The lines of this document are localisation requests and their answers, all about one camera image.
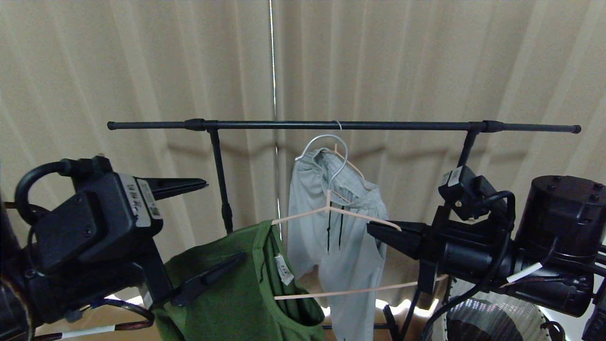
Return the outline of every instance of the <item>metal hanger hook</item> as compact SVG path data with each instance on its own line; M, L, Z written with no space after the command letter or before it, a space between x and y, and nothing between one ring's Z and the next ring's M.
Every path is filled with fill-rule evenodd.
M342 138L338 137L337 135L334 134L322 134L322 135L318 135L314 138L311 139L311 141L309 141L309 143L307 144L307 146L305 147L305 149L303 150L303 153L301 153L301 155L299 155L298 157L295 158L295 161L300 160L303 155L305 155L305 153L307 153L307 149L309 149L309 146L311 146L312 143L314 143L314 141L316 141L319 138L324 138L324 137L332 137L334 139L336 139L337 141L341 142L341 144L343 145L343 148L345 149L345 157L343 158L343 165L341 165L341 167L339 168L339 170L337 170L335 172L335 174L333 174L333 176L330 178L330 181L328 182L328 190L330 190L330 185L333 184L333 180L336 178L337 175L339 175L339 173L341 173L341 171L343 170L343 168L345 168L345 165L347 164L347 158L349 157L349 150L347 149L347 144L345 143L345 141L343 141Z

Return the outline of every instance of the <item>screw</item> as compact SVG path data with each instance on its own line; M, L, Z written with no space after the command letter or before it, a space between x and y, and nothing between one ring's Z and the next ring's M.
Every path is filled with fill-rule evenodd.
M36 271L34 271L34 269L25 270L25 277L27 279L32 279L32 278L36 277Z

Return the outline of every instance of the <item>light gray sweatpants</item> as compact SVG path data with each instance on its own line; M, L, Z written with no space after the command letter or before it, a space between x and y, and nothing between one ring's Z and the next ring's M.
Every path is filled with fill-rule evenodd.
M295 162L290 182L288 215L308 212L326 204L330 177L343 160L336 155L308 152ZM331 190L343 195L347 203L331 194L332 206L347 211L387 219L379 188L366 182L346 166L337 175ZM296 278L318 265L324 291L346 291L379 286L385 264L385 244L366 233L365 219L331 212L308 215L288 221L288 259ZM338 340L372 340L376 292L339 295L328 298L333 331Z

